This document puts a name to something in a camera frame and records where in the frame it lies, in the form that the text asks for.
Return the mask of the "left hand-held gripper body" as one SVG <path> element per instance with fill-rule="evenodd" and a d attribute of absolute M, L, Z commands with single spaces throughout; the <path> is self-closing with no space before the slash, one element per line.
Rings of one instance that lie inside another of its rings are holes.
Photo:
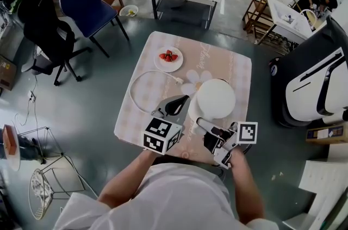
<path fill-rule="evenodd" d="M 169 113 L 159 109 L 153 115 L 146 115 L 146 123 L 142 131 L 142 146 L 165 155 L 180 141 L 182 131 L 183 116 L 179 108 Z"/>

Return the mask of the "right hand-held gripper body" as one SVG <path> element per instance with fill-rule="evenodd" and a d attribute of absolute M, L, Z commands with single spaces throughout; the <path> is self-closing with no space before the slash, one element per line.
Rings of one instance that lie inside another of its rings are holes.
<path fill-rule="evenodd" d="M 233 131 L 233 136 L 228 140 L 223 140 L 220 148 L 215 150 L 214 161 L 220 167 L 228 169 L 231 167 L 229 162 L 231 151 L 240 145 L 247 145 L 247 148 L 256 144 L 258 123 L 257 122 L 233 122 L 229 130 Z"/>

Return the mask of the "person's right hand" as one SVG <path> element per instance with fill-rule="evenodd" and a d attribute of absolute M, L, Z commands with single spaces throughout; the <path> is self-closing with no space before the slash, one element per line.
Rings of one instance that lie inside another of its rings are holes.
<path fill-rule="evenodd" d="M 236 146 L 231 151 L 229 162 L 231 164 L 232 170 L 247 167 L 247 160 L 240 146 Z"/>

